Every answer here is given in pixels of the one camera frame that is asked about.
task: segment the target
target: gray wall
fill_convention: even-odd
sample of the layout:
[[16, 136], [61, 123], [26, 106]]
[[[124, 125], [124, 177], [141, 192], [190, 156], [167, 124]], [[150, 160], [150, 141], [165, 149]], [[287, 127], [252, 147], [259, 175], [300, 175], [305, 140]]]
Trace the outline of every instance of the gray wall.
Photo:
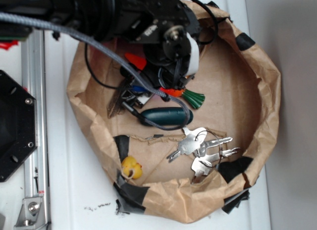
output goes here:
[[266, 164], [273, 230], [317, 229], [317, 0], [246, 0], [251, 37], [282, 73], [277, 146]]

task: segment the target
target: metal bracket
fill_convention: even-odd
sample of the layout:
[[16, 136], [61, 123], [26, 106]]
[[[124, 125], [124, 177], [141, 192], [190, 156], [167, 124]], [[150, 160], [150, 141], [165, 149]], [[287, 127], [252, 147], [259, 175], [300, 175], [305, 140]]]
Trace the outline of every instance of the metal bracket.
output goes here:
[[24, 162], [25, 199], [14, 229], [35, 230], [47, 225], [50, 215], [50, 186], [47, 153], [44, 33], [34, 31], [21, 43], [22, 84], [36, 97], [35, 129], [38, 148]]
[[45, 225], [43, 198], [25, 198], [14, 230], [35, 230]]

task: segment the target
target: silver key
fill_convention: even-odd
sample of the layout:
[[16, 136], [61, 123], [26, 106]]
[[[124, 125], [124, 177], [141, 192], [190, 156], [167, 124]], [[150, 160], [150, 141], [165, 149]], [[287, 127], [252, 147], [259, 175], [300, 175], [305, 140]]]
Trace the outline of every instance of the silver key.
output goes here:
[[194, 156], [195, 157], [204, 157], [206, 155], [208, 148], [216, 147], [219, 144], [223, 144], [223, 143], [227, 143], [227, 142], [231, 142], [231, 141], [232, 141], [232, 137], [224, 137], [224, 138], [219, 138], [218, 140], [215, 139], [215, 140], [210, 140], [210, 141], [204, 141], [200, 145], [200, 148], [194, 152]]
[[195, 150], [200, 148], [207, 135], [206, 129], [203, 127], [197, 128], [193, 131], [190, 131], [188, 128], [185, 127], [183, 128], [183, 130], [186, 137], [178, 142], [177, 150], [167, 156], [168, 162], [174, 161], [182, 154], [192, 154]]
[[192, 179], [193, 183], [199, 183], [204, 175], [208, 175], [214, 167], [214, 162], [219, 162], [221, 159], [228, 158], [229, 156], [236, 154], [240, 151], [240, 148], [234, 148], [232, 150], [220, 151], [212, 155], [205, 155], [204, 157], [196, 157], [192, 163], [192, 170], [195, 175]]

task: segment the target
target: gray braided cable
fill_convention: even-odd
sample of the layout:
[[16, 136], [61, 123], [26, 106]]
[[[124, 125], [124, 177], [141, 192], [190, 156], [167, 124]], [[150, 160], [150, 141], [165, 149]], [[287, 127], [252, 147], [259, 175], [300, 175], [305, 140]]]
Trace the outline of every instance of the gray braided cable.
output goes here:
[[[55, 32], [68, 34], [71, 37], [73, 37], [79, 41], [85, 42], [85, 43], [91, 45], [92, 47], [100, 50], [106, 56], [112, 58], [113, 60], [115, 60], [116, 62], [121, 64], [149, 92], [154, 93], [156, 95], [159, 95], [163, 98], [167, 97], [167, 94], [165, 94], [164, 92], [162, 92], [160, 90], [154, 89], [151, 85], [149, 85], [140, 76], [140, 74], [137, 73], [132, 66], [130, 66], [129, 63], [127, 63], [124, 59], [122, 59], [116, 53], [112, 52], [110, 49], [108, 49], [107, 47], [102, 45], [100, 42], [96, 41], [93, 37], [89, 37], [81, 32], [78, 32], [78, 31], [72, 29], [72, 28], [68, 28], [68, 27], [64, 27], [61, 25], [53, 24], [51, 22], [42, 21], [39, 19], [29, 18], [29, 17], [25, 17], [25, 16], [20, 16], [20, 15], [16, 15], [16, 14], [0, 12], [0, 21], [8, 22], [8, 23], [16, 23], [16, 24], [21, 24], [24, 26], [30, 26], [30, 27], [40, 28], [43, 30], [52, 30]], [[157, 123], [155, 123], [151, 120], [148, 120], [147, 118], [145, 119], [146, 123], [148, 123], [149, 125], [152, 125], [154, 127], [157, 127], [159, 129], [165, 130], [165, 131], [177, 130], [177, 129], [184, 127], [187, 124], [187, 122], [190, 118], [190, 113], [189, 113], [188, 107], [183, 102], [181, 102], [179, 99], [177, 99], [175, 97], [169, 96], [169, 98], [170, 98], [170, 100], [178, 103], [182, 107], [182, 109], [184, 110], [185, 116], [186, 116], [184, 123], [181, 126], [164, 127], [164, 126], [158, 125]]]

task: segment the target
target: black plate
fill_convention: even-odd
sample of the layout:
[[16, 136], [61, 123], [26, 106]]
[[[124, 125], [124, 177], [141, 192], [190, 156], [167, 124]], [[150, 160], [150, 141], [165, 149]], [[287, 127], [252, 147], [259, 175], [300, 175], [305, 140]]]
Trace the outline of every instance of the black plate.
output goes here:
[[35, 149], [35, 99], [0, 70], [0, 182]]

